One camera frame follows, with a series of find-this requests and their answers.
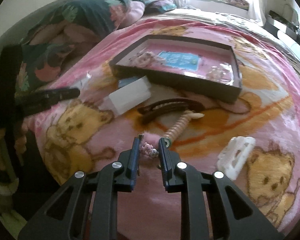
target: pink fabric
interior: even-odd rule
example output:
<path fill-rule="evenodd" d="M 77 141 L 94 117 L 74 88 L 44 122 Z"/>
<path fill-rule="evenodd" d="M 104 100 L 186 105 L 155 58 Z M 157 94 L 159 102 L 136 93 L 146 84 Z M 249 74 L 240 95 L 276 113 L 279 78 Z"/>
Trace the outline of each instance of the pink fabric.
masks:
<path fill-rule="evenodd" d="M 120 23 L 119 29 L 128 27 L 139 20 L 145 11 L 145 4 L 138 1 L 130 2 L 130 12 L 127 14 L 125 19 Z"/>
<path fill-rule="evenodd" d="M 104 96 L 117 89 L 107 61 L 148 34 L 195 37 L 233 46 L 243 78 L 238 107 L 158 85 L 152 86 L 152 96 L 143 105 L 180 96 L 204 104 L 205 117 L 191 121 L 172 145 L 172 150 L 178 152 L 184 162 L 206 173 L 216 170 L 218 153 L 231 137 L 256 138 L 253 156 L 235 183 L 264 210 L 280 231 L 287 234 L 300 217 L 300 80 L 286 58 L 274 47 L 249 34 L 199 22 L 140 20 L 108 35 L 50 88 L 71 86 L 86 77 L 88 72 L 92 78 L 83 87 L 79 99 L 98 106 Z M 242 111 L 242 104 L 250 109 L 248 113 Z M 62 118 L 65 120 L 64 115 L 71 107 L 68 102 L 63 102 L 29 119 L 48 170 L 52 167 L 47 162 L 47 141 L 48 138 L 51 140 L 47 130 L 54 126 L 60 133 L 60 140 L 68 140 L 67 130 L 63 131 L 64 127 L 59 123 L 62 123 Z M 117 160 L 121 151 L 130 149 L 133 138 L 139 133 L 147 130 L 162 135 L 179 117 L 180 113 L 173 113 L 142 126 L 138 112 L 132 109 L 101 125 L 91 137 L 87 135 L 85 138 L 83 133 L 75 135 L 77 155 L 74 148 L 70 148 L 72 162 L 68 163 L 69 169 L 80 168 L 73 168 L 73 165 L 84 165 L 80 161 L 89 153 L 89 158 L 95 160 L 93 170 L 98 171 Z M 141 176 L 133 193 L 119 193 L 118 230 L 131 240 L 180 238 L 180 195 L 165 192 L 161 172 L 156 167 L 158 163 L 158 160 L 142 160 Z M 268 176 L 271 184 L 267 184 L 264 177 L 259 181 L 255 174 Z M 274 187 L 272 180 L 275 179 L 281 183 Z M 261 198 L 256 196 L 256 185 L 260 185 Z"/>

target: open box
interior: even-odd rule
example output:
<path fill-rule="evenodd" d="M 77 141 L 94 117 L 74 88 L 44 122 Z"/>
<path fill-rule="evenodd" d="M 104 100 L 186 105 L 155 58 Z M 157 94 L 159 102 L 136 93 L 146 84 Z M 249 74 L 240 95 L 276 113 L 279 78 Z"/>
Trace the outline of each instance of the open box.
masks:
<path fill-rule="evenodd" d="M 136 64 L 140 57 L 152 60 Z M 242 89 L 242 77 L 232 47 L 201 39 L 147 35 L 109 63 L 118 78 L 147 76 L 149 81 L 233 103 Z"/>

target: floral pillow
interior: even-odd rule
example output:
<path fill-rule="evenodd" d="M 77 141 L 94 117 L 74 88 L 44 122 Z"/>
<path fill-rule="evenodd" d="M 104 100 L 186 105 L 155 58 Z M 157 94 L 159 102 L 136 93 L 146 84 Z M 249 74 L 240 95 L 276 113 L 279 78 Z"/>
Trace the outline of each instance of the floral pillow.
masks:
<path fill-rule="evenodd" d="M 74 49 L 74 44 L 23 45 L 23 62 L 16 84 L 17 95 L 31 92 L 56 80 L 64 59 Z"/>

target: window sill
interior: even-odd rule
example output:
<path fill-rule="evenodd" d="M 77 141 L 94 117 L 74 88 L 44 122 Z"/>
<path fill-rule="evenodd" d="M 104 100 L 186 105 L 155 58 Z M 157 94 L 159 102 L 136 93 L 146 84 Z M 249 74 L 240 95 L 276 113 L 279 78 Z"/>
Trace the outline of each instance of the window sill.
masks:
<path fill-rule="evenodd" d="M 239 8 L 239 9 L 241 9 L 241 10 L 249 11 L 249 9 L 245 9 L 245 8 L 241 8 L 241 7 L 235 6 L 235 5 L 231 4 L 231 3 L 225 2 L 225 1 L 223 1 L 223 0 L 199 0 L 199 1 L 203 1 L 203 2 L 217 2 L 217 3 L 223 3 L 223 4 L 227 4 L 227 5 L 230 5 L 230 6 Z"/>

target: blue label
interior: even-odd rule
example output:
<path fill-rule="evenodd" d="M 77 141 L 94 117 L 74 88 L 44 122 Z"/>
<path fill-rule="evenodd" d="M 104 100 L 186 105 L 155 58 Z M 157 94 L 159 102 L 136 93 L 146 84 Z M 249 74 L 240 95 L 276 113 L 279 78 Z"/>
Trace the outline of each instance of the blue label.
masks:
<path fill-rule="evenodd" d="M 196 71 L 200 57 L 191 53 L 162 51 L 159 57 L 166 60 L 165 66 Z"/>

